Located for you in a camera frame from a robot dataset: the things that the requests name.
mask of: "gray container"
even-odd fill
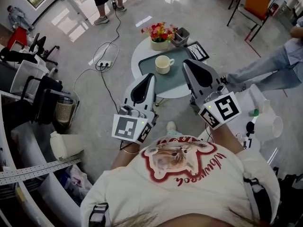
[[[175,47],[179,47],[187,43],[189,38],[189,32],[185,28],[180,28],[175,33],[175,39],[172,39],[171,42]]]

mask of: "wicker basket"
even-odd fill
[[[61,104],[57,102],[55,109],[55,117],[60,123],[68,123],[70,121],[71,110],[73,104]]]

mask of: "power strip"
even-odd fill
[[[112,62],[111,61],[98,61],[97,66],[99,67],[108,67],[110,68],[112,66]]]

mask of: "flower pot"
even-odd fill
[[[163,41],[163,42],[154,42],[151,39],[151,48],[154,51],[164,51],[164,50],[167,50],[168,47],[169,47],[169,41],[168,40]]]

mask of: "sneaker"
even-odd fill
[[[99,18],[94,22],[94,24],[95,24],[95,25],[106,24],[108,21],[109,21],[109,19],[108,19],[107,16],[99,17]]]
[[[228,84],[228,81],[227,81],[227,79],[226,79],[226,76],[221,77],[221,78],[220,78],[220,81],[221,81],[222,83],[224,83],[225,85]]]
[[[166,125],[166,130],[168,131],[176,131],[177,130],[177,126],[175,124],[175,122],[173,121],[169,121]]]
[[[117,6],[117,10],[120,11],[120,12],[125,12],[127,10],[127,8],[122,5],[120,7]]]

